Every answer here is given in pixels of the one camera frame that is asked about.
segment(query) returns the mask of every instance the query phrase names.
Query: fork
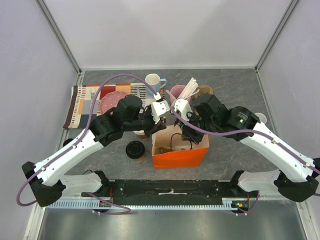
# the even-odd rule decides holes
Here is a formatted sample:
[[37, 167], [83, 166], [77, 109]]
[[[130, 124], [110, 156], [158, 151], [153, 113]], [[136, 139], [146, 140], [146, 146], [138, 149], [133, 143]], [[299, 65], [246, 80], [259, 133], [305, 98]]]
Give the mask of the fork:
[[93, 87], [93, 88], [91, 88], [91, 92], [90, 92], [90, 108], [91, 108], [91, 106], [92, 106], [92, 103], [93, 103], [93, 101], [94, 101], [94, 97], [95, 97], [95, 95], [96, 95], [96, 89]]

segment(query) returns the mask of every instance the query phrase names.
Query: pink plate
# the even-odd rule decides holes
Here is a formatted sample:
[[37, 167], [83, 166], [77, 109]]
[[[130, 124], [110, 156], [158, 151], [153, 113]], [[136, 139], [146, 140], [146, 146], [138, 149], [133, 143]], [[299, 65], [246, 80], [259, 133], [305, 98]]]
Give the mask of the pink plate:
[[108, 111], [111, 108], [115, 108], [119, 102], [120, 99], [123, 99], [128, 94], [124, 91], [113, 91], [109, 92], [107, 95], [105, 95], [100, 103], [99, 103], [99, 109], [102, 114], [104, 114], [106, 111]]

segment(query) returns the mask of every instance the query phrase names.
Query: gray tabletop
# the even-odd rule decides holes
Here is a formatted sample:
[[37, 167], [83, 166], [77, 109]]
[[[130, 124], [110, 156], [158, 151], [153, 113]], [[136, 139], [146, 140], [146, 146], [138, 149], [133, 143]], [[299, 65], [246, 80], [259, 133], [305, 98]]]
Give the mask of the gray tabletop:
[[[101, 84], [106, 78], [119, 73], [130, 73], [145, 78], [151, 73], [167, 80], [166, 90], [175, 85], [186, 85], [191, 77], [199, 85], [209, 85], [215, 95], [227, 108], [243, 106], [253, 113], [267, 116], [267, 126], [272, 129], [262, 96], [262, 92], [253, 69], [169, 69], [169, 70], [104, 70], [86, 71], [83, 84]], [[112, 83], [128, 83], [135, 80], [120, 77]], [[172, 124], [174, 118], [167, 118]], [[81, 129], [70, 129], [69, 137], [74, 138]], [[145, 157], [140, 162], [127, 157], [126, 146], [133, 140], [139, 140], [133, 132], [125, 132], [122, 139], [112, 142], [104, 149], [88, 156], [67, 174], [78, 175], [86, 170], [102, 170], [109, 179], [220, 179], [229, 180], [235, 171], [264, 172], [276, 167], [258, 152], [224, 137], [210, 137], [210, 147], [200, 166], [186, 168], [155, 169], [153, 166], [151, 139], [142, 140], [146, 148]]]

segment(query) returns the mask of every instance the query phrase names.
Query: open box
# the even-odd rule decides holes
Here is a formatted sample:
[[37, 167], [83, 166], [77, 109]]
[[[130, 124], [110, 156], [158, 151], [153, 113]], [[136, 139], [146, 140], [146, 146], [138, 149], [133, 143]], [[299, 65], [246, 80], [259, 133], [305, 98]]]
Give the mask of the open box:
[[156, 169], [197, 167], [209, 148], [209, 136], [204, 135], [199, 144], [182, 141], [178, 125], [169, 125], [166, 129], [152, 135], [152, 159]]

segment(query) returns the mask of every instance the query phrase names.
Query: white wall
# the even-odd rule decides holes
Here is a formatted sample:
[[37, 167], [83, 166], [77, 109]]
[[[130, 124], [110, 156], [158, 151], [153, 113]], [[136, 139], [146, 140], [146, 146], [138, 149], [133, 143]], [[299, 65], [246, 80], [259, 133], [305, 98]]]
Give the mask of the white wall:
[[[300, 1], [260, 71], [279, 136], [312, 158], [320, 158], [319, 13], [318, 0]], [[319, 201], [307, 204], [320, 238]]]
[[20, 240], [32, 208], [16, 204], [21, 166], [54, 152], [77, 75], [34, 0], [0, 1], [0, 36], [0, 238]]
[[290, 0], [45, 0], [82, 68], [254, 66]]

